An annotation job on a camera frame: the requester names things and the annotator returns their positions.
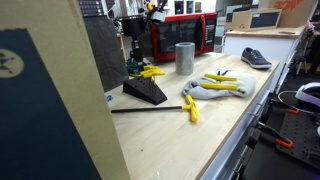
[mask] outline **red microwave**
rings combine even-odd
[[[217,13],[195,13],[167,16],[158,25],[151,26],[154,62],[175,59],[175,44],[194,42],[195,55],[214,49]]]

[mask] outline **white cloth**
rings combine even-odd
[[[237,90],[216,90],[216,89],[206,89],[200,86],[201,83],[217,83],[217,80],[202,77],[196,80],[189,81],[183,88],[182,93],[184,95],[191,95],[195,99],[212,99],[222,96],[240,96],[240,97],[247,97],[250,96],[254,90],[256,85],[255,77],[245,74],[239,73],[236,71],[227,71],[227,70],[220,70],[219,71],[212,71],[208,72],[207,74],[214,74],[214,75],[222,75],[227,77],[235,77],[237,78],[236,81],[220,81],[221,84],[234,84],[237,85]]]

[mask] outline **black machine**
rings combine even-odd
[[[143,15],[135,15],[135,16],[127,16],[120,18],[120,22],[123,26],[123,33],[125,36],[132,37],[132,51],[130,52],[130,59],[128,63],[135,64],[138,67],[139,71],[143,70],[143,66],[145,66],[143,62],[143,53],[138,37],[143,34],[148,26],[151,23],[161,23],[165,20],[164,6],[167,4],[167,0],[161,4],[161,7],[158,8],[152,3],[148,3],[149,12],[145,12],[144,9],[139,9],[139,13],[146,13],[147,16]]]

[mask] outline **black metal rod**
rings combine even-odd
[[[111,113],[141,112],[141,111],[162,111],[162,110],[168,110],[168,109],[181,109],[181,106],[155,107],[155,108],[115,109],[115,110],[111,110]]]
[[[164,8],[164,6],[167,4],[167,2],[168,2],[168,0],[164,0],[164,1],[162,2],[161,7],[160,7],[160,9],[159,9],[161,12],[163,11],[163,8]]]

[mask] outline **workbench surface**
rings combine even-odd
[[[298,28],[274,28],[264,29],[257,31],[229,31],[226,32],[226,36],[238,36],[238,37],[261,37],[261,38],[287,38],[296,39],[305,30],[306,26]]]
[[[124,158],[132,179],[196,179],[200,178],[232,130],[245,115],[252,101],[266,84],[278,61],[270,61],[269,70],[255,70],[240,57],[207,53],[195,58],[192,75],[175,73],[174,62],[158,67],[165,76],[157,76],[156,83],[168,100],[157,105],[186,104],[182,88],[192,79],[214,70],[235,70],[256,77],[255,92],[247,98],[236,96],[212,100],[194,99],[198,109],[197,123],[183,110],[111,113]],[[122,86],[106,92],[113,100],[109,109],[155,107],[122,92]]]

